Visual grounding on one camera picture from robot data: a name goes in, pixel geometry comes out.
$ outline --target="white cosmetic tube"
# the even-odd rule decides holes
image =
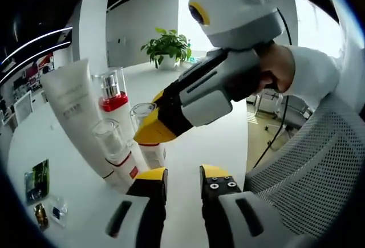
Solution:
[[[42,75],[40,82],[60,125],[91,168],[109,184],[119,185],[112,166],[91,133],[100,121],[92,96],[88,60]]]

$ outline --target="product packaging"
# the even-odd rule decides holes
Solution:
[[[42,161],[24,175],[26,203],[31,205],[44,199],[50,191],[48,160]]]
[[[123,179],[125,187],[128,189],[139,171],[119,123],[112,119],[103,119],[93,127],[92,133],[103,148],[106,160]]]
[[[142,124],[154,109],[156,104],[142,103],[135,105],[130,112],[131,119],[135,130]],[[162,144],[139,144],[144,160],[150,169],[155,169],[165,166],[166,150]]]
[[[60,125],[90,167],[112,186],[121,185],[91,128],[100,121],[92,96],[88,60],[42,75],[40,82]]]
[[[36,218],[36,221],[38,223],[38,226],[41,231],[45,231],[49,227],[48,217],[46,214],[46,210],[44,209],[44,206],[42,203],[37,204],[34,208],[34,215]]]
[[[62,197],[51,195],[48,200],[48,213],[51,218],[62,227],[66,227],[67,222],[67,205]]]
[[[99,107],[104,119],[112,119],[119,123],[124,138],[131,145],[134,129],[129,117],[130,106],[125,88],[123,69],[98,75],[102,96]]]

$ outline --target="person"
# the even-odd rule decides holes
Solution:
[[[257,93],[276,82],[279,92],[301,98],[312,109],[328,93],[334,93],[365,119],[363,39],[356,39],[346,27],[344,52],[338,59],[306,47],[272,44],[260,58],[262,75]]]
[[[259,66],[262,75],[257,93],[276,82],[279,92],[301,98],[312,109],[335,89],[340,76],[334,58],[318,50],[275,43],[261,56]]]

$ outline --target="potted plant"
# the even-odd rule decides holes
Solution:
[[[156,68],[170,70],[178,60],[185,61],[190,58],[192,51],[183,34],[178,35],[176,30],[166,31],[158,27],[155,30],[161,36],[141,46],[141,51],[146,51],[149,61],[154,62]]]

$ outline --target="ceiling light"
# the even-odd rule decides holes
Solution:
[[[53,46],[53,47],[50,47],[46,50],[43,50],[35,55],[33,55],[32,57],[29,57],[28,59],[24,60],[22,63],[18,64],[17,66],[15,66],[12,70],[10,70],[5,76],[4,78],[1,79],[0,83],[2,83],[2,81],[7,78],[14,70],[16,70],[18,67],[22,66],[23,64],[25,64],[26,62],[30,61],[31,59],[33,59],[34,57],[37,57],[38,55],[42,54],[42,53],[45,53],[45,52],[48,52],[50,50],[53,50],[54,48],[57,48],[57,47],[60,47],[60,46],[64,46],[65,44],[69,44],[71,43],[70,41],[69,42],[66,42],[66,43],[62,43],[62,44],[58,44],[57,46]]]
[[[2,61],[1,63],[2,64],[4,64],[4,62],[6,61],[6,60],[8,60],[10,57],[12,57],[15,53],[17,53],[19,50],[21,50],[21,49],[23,49],[23,48],[25,48],[26,46],[28,46],[28,45],[30,45],[30,44],[32,44],[32,43],[34,43],[35,41],[37,41],[37,40],[40,40],[40,39],[42,39],[42,38],[44,38],[44,37],[47,37],[47,36],[49,36],[49,35],[52,35],[52,34],[55,34],[55,33],[58,33],[58,32],[61,32],[61,31],[65,31],[65,30],[70,30],[70,29],[72,29],[72,27],[65,27],[64,29],[60,29],[60,30],[55,30],[55,31],[52,31],[52,32],[50,32],[50,33],[47,33],[47,34],[44,34],[44,35],[42,35],[42,36],[40,36],[40,37],[37,37],[37,38],[35,38],[35,39],[33,39],[32,41],[29,41],[28,43],[25,43],[23,46],[21,46],[20,48],[18,48],[18,49],[16,49],[16,50],[14,50],[11,54],[9,54],[5,59],[4,59],[4,61]]]

